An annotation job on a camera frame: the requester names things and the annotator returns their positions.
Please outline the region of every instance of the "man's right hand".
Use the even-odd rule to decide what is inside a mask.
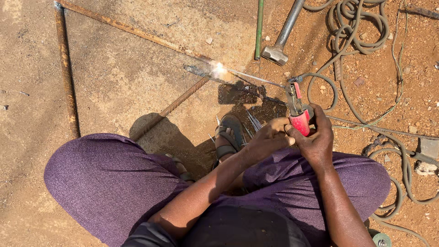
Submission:
[[[290,124],[285,126],[285,132],[295,139],[302,156],[308,161],[316,173],[324,171],[332,165],[332,145],[334,142],[334,133],[332,124],[326,117],[323,109],[316,105],[310,104],[314,108],[317,131],[309,137],[303,136],[297,129]]]

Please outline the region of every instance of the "foot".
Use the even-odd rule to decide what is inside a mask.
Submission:
[[[226,133],[229,134],[233,139],[235,139],[235,134],[234,134],[234,132],[233,132],[233,130],[232,130],[231,128],[227,128],[227,129],[226,129]],[[222,136],[220,136],[219,134],[217,134],[217,135],[215,136],[215,148],[218,148],[218,147],[223,146],[223,145],[229,145],[229,146],[232,146],[232,145],[230,144],[230,142],[229,142],[227,139],[225,139],[224,137],[222,137]],[[222,157],[219,159],[219,163],[221,164],[221,163],[224,162],[228,157],[230,157],[230,156],[232,156],[232,155],[233,155],[232,153],[228,153],[228,154],[222,156]]]
[[[180,178],[182,178],[182,175],[184,173],[187,173],[186,167],[184,167],[183,163],[181,162],[181,160],[177,157],[172,156],[171,154],[165,154],[166,156],[168,156],[169,158],[171,158],[174,161],[175,167],[177,168],[178,174],[180,175]],[[186,181],[187,184],[191,185],[194,183],[194,181],[189,180]]]

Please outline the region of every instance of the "green metal rod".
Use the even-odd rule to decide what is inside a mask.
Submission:
[[[258,27],[256,28],[255,60],[259,60],[261,58],[262,18],[263,18],[263,16],[264,16],[264,0],[259,0]]]

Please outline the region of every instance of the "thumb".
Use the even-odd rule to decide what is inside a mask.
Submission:
[[[269,146],[270,149],[278,150],[281,148],[287,148],[289,146],[292,146],[295,143],[295,139],[289,136],[282,136],[273,139],[267,139],[266,142],[268,142],[267,146]]]
[[[293,137],[298,145],[305,140],[305,137],[302,135],[302,133],[300,133],[300,131],[290,124],[285,125],[285,132],[288,134],[288,136]]]

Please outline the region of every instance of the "sledgehammer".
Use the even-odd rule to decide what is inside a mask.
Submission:
[[[273,47],[265,46],[262,50],[261,56],[263,58],[266,58],[280,66],[285,65],[285,63],[288,61],[288,55],[284,53],[285,43],[287,43],[288,36],[290,36],[291,30],[293,30],[294,23],[296,22],[304,3],[305,0],[296,0],[294,2],[293,7],[291,7],[290,13],[288,14],[288,18],[284,23],[284,27],[282,27],[282,31],[276,40],[276,43]]]

